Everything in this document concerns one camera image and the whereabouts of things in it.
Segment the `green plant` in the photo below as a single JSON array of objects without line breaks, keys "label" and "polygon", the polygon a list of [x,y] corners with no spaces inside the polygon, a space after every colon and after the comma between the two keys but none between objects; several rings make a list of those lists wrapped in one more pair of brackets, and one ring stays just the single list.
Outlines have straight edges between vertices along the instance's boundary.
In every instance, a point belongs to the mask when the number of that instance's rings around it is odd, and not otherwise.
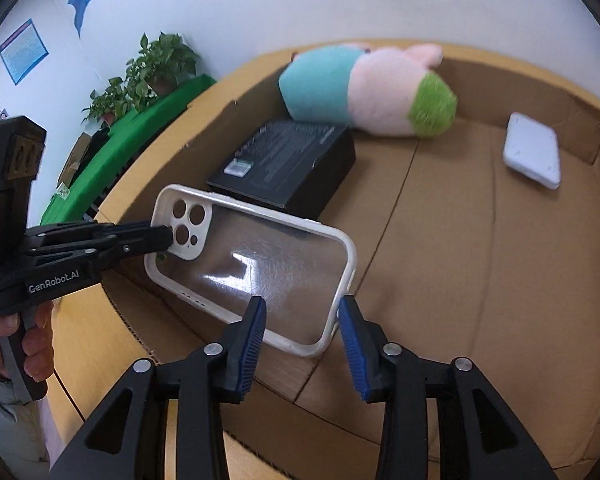
[{"label": "green plant", "polygon": [[196,75],[198,54],[184,44],[179,34],[161,32],[151,42],[143,34],[138,54],[126,62],[126,91],[139,112],[157,99],[151,86],[158,79],[175,81],[183,73]]},{"label": "green plant", "polygon": [[108,112],[115,113],[117,119],[124,117],[131,110],[131,101],[127,97],[125,89],[122,88],[122,83],[121,77],[113,77],[109,79],[109,86],[103,94],[97,95],[93,90],[90,95],[91,106],[82,109],[83,112],[89,111],[82,122],[90,119],[99,120]]}]

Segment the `jacket sleeve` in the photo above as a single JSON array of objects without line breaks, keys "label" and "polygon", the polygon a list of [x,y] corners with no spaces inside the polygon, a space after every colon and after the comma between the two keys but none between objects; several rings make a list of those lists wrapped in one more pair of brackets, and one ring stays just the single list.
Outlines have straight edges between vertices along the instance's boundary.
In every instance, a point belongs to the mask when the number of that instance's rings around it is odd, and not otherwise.
[{"label": "jacket sleeve", "polygon": [[0,456],[16,480],[40,480],[49,472],[38,403],[20,403],[11,381],[1,379]]}]

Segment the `green plush tuft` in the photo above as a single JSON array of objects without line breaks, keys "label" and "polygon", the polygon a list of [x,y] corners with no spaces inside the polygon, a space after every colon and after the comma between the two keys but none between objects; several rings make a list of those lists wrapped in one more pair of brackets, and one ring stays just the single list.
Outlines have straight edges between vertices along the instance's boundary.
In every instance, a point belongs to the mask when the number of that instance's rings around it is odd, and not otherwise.
[{"label": "green plush tuft", "polygon": [[419,137],[433,137],[448,129],[456,116],[458,98],[439,75],[429,72],[418,85],[407,118]]}]

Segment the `green table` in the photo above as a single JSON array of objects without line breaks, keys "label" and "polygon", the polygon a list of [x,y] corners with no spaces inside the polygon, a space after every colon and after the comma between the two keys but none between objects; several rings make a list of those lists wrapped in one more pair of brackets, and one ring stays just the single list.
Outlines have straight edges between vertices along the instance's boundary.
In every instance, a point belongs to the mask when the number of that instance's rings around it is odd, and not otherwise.
[{"label": "green table", "polygon": [[215,80],[208,75],[198,76],[183,83],[141,114],[131,110],[117,121],[111,127],[109,140],[72,183],[67,199],[54,195],[40,223],[81,220],[89,206],[110,186],[129,159],[213,83]]}]

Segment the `clear phone case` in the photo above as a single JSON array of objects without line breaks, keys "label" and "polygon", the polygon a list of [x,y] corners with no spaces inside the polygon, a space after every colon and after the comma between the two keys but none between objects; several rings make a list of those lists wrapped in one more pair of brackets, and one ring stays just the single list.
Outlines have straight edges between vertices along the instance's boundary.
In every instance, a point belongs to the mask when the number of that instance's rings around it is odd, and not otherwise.
[{"label": "clear phone case", "polygon": [[171,226],[174,243],[145,256],[154,282],[224,322],[239,320],[250,297],[261,296],[265,342],[300,356],[328,346],[356,266],[346,234],[176,185],[158,196],[152,225],[160,224]]}]

